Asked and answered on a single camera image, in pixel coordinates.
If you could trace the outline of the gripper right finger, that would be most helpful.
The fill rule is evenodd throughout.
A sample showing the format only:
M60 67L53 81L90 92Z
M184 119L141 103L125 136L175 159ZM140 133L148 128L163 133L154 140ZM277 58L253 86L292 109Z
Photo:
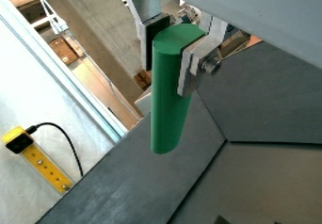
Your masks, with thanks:
M213 52L223 42L227 22L201 12L199 28L204 36L183 48L177 94L187 97L197 88L204 72L215 68Z

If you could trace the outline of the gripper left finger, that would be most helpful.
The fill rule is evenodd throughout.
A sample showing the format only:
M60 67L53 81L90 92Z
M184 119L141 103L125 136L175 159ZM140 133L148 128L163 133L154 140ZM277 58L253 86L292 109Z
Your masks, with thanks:
M152 70L152 40L169 26L169 15L161 12L160 0L125 0L134 18L140 40L141 68Z

